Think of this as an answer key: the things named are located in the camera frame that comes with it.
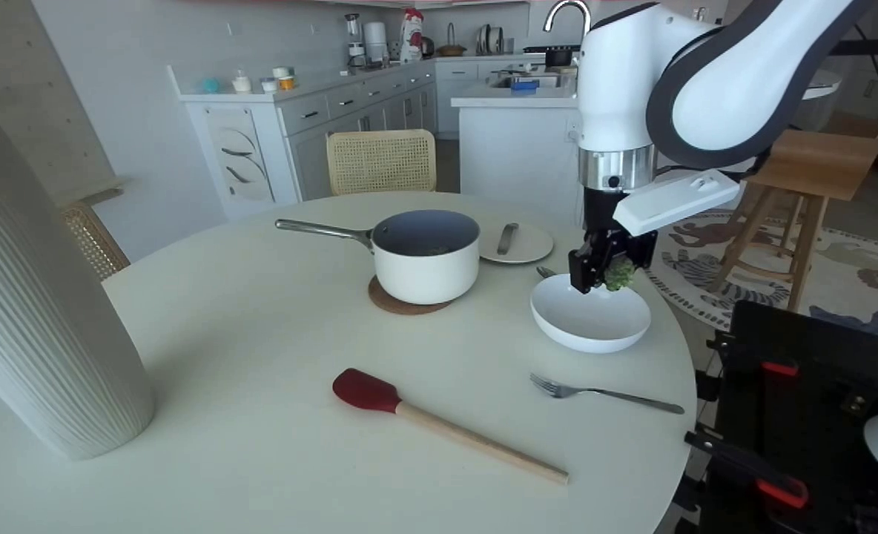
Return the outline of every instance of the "white bowl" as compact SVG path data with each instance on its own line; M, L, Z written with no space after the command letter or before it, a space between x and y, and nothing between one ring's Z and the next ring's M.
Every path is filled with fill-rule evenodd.
M632 288L580 294L570 277L549 277L530 291L533 325L577 353L620 353L650 329L650 307Z

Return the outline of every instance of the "saucepan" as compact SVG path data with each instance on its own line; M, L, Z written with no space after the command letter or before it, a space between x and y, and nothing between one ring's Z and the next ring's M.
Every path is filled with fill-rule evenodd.
M359 240L374 252L381 291L413 307L462 297L478 280L478 222L453 212L404 212L368 233L303 220L275 230Z

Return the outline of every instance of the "white table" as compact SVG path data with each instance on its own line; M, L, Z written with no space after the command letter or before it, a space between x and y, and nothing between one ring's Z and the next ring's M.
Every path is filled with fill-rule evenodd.
M304 203L288 218L368 230L405 209L490 214L441 194ZM565 233L549 258L562 268ZM484 266L432 314L370 307L370 257L244 220L186 239L104 288L158 387L144 435L95 460L48 451L0 403L0 531L297 534L645 534L688 460L694 372L645 280L653 328L632 350L580 356L530 320L533 268ZM344 408L328 384L370 372L401 395L570 473L549 485L393 417ZM552 402L530 372L675 402L684 417L577 395Z

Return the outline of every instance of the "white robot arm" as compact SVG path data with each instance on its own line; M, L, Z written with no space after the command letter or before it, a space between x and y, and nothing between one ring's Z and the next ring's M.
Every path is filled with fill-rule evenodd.
M595 21L577 67L586 236L573 286L601 286L617 257L650 266L654 230L734 200L714 171L767 151L868 4L749 0L727 28L640 4ZM700 172L650 185L654 151Z

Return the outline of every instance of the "red spatula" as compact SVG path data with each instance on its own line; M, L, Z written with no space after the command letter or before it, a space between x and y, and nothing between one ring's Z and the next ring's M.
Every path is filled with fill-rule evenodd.
M533 473L540 479L549 479L549 481L558 481L558 485L570 485L570 475L555 470L555 466L545 466L527 454L519 454L513 448L503 448L485 438L478 438L472 432L462 432L451 423L441 423L413 403L404 403L401 402L401 393L390 387L390 384L381 384L365 372L356 372L356 368L347 368L340 377L333 381L333 393L350 403L350 408L359 408L359 409L376 409L376 414L390 414L390 417L401 417L423 432L436 432L459 446L467 446L473 451L484 451L490 457L497 457L516 470L525 470L525 473Z

